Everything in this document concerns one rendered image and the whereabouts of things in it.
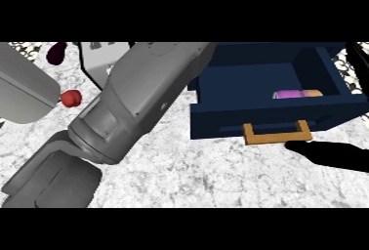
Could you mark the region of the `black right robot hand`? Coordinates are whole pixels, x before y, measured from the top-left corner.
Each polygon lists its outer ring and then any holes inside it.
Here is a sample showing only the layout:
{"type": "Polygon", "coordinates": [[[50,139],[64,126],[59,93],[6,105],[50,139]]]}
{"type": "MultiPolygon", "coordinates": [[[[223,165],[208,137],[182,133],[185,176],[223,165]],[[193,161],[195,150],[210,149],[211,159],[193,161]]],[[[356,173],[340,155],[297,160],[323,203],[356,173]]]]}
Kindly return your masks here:
{"type": "Polygon", "coordinates": [[[283,146],[317,165],[369,173],[369,149],[316,141],[291,141],[283,146]]]}

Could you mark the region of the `navy blue drawer front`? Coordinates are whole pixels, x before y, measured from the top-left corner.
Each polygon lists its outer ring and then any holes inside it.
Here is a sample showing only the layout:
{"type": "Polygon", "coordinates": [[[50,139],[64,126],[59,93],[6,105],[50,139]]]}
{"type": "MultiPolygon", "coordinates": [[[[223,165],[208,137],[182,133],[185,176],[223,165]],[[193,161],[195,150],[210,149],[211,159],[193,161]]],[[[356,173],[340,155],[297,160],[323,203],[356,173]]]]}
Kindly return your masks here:
{"type": "Polygon", "coordinates": [[[297,120],[307,121],[312,132],[326,131],[368,112],[365,95],[285,100],[210,98],[190,105],[190,139],[239,137],[247,123],[258,135],[294,132],[297,120]]]}

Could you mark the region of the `pink can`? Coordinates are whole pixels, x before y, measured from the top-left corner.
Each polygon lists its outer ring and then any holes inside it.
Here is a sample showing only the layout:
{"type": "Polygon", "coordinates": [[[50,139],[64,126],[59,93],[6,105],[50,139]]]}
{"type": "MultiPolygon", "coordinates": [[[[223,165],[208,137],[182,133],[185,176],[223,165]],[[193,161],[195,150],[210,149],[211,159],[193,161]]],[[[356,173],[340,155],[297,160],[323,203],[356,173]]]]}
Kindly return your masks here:
{"type": "Polygon", "coordinates": [[[279,90],[273,93],[273,98],[278,100],[322,97],[322,96],[323,94],[319,90],[279,90]]]}

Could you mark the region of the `navy blue drawer box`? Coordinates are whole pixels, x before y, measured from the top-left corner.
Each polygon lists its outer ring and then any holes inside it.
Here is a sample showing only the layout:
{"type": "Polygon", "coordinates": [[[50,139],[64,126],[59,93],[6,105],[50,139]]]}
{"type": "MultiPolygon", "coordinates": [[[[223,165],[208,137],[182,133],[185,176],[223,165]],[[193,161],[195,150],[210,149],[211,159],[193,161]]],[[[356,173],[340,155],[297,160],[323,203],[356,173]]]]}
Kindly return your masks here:
{"type": "Polygon", "coordinates": [[[341,42],[227,42],[198,78],[199,109],[275,105],[281,90],[317,90],[319,103],[366,101],[345,87],[332,62],[341,42]]]}

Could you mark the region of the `white appliance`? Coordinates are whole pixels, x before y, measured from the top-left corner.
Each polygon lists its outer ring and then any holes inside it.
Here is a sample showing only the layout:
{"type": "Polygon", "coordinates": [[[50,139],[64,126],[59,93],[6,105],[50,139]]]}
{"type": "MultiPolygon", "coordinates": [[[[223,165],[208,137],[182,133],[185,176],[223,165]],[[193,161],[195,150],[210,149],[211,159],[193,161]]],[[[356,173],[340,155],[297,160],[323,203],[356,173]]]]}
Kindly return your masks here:
{"type": "Polygon", "coordinates": [[[133,46],[134,42],[81,42],[78,44],[81,69],[99,90],[105,87],[108,68],[133,46]]]}

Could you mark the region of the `red tomato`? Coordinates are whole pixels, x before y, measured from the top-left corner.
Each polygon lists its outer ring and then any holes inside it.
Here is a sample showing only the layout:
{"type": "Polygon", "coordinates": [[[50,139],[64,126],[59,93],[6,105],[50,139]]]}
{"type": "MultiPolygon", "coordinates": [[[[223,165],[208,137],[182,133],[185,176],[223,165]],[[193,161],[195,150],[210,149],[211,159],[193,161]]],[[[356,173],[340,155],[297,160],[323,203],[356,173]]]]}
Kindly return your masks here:
{"type": "Polygon", "coordinates": [[[83,101],[83,95],[78,90],[68,90],[62,95],[61,95],[61,103],[66,107],[75,107],[81,104],[83,101]]]}

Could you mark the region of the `dark purple eggplant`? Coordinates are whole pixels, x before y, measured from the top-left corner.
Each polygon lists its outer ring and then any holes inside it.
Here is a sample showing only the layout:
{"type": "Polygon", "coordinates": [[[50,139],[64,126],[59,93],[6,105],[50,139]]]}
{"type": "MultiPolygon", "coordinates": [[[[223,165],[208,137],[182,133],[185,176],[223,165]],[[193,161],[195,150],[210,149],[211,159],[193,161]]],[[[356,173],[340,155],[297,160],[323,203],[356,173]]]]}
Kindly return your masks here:
{"type": "Polygon", "coordinates": [[[68,47],[66,42],[58,42],[49,49],[46,54],[46,60],[50,64],[59,65],[65,59],[65,50],[68,47]]]}

